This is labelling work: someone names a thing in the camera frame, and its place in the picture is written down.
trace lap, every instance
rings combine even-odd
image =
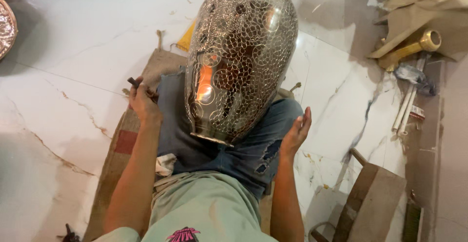
[[[281,140],[302,108],[294,99],[273,102],[266,114],[234,147],[190,136],[184,105],[184,74],[164,76],[158,87],[164,114],[158,156],[177,156],[174,174],[215,170],[239,180],[260,197],[278,167]]]

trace brass object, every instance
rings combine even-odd
[[[0,0],[0,59],[11,49],[17,34],[15,15],[7,2]]]
[[[191,135],[241,140],[275,98],[297,34],[291,0],[205,0],[185,73]]]
[[[383,57],[379,58],[379,66],[388,72],[395,71],[400,60],[404,57],[418,53],[421,51],[434,52],[439,49],[442,44],[442,37],[435,30],[424,31],[423,36],[418,42],[414,42],[403,48],[399,48],[393,52],[389,52]]]

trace left hand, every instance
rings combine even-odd
[[[290,161],[294,160],[296,152],[307,138],[311,125],[312,118],[310,107],[307,107],[304,116],[297,117],[297,119],[294,120],[291,129],[284,136],[279,148],[280,158],[285,158]]]

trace circular engraved pattern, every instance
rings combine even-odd
[[[185,105],[192,122],[201,117],[196,121],[205,126],[201,135],[223,135],[217,139],[226,143],[246,135],[272,101],[297,33],[291,0],[203,2],[185,83]]]

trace hand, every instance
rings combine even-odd
[[[143,77],[138,77],[135,81],[140,85],[138,89],[135,86],[132,86],[130,89],[130,105],[137,113],[141,124],[145,125],[151,123],[161,125],[162,113],[158,105],[149,97],[149,95],[155,93],[150,91],[147,85],[142,84]]]
[[[286,158],[291,162],[294,160],[296,152],[306,140],[310,125],[312,125],[310,116],[310,107],[307,107],[304,116],[299,116],[294,120],[291,129],[286,133],[279,147],[280,158]]]

